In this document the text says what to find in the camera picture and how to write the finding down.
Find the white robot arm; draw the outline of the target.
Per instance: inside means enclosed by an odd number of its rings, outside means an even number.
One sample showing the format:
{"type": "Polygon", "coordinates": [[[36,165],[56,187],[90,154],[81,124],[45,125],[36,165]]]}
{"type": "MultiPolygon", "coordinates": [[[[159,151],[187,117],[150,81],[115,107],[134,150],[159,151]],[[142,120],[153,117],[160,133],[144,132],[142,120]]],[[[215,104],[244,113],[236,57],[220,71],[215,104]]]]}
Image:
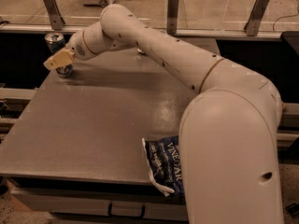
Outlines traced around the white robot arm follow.
{"type": "Polygon", "coordinates": [[[141,49],[196,96],[178,148],[190,224],[284,224],[277,132],[283,103],[263,75],[149,28],[122,5],[73,34],[45,61],[55,69],[106,51],[141,49]]]}

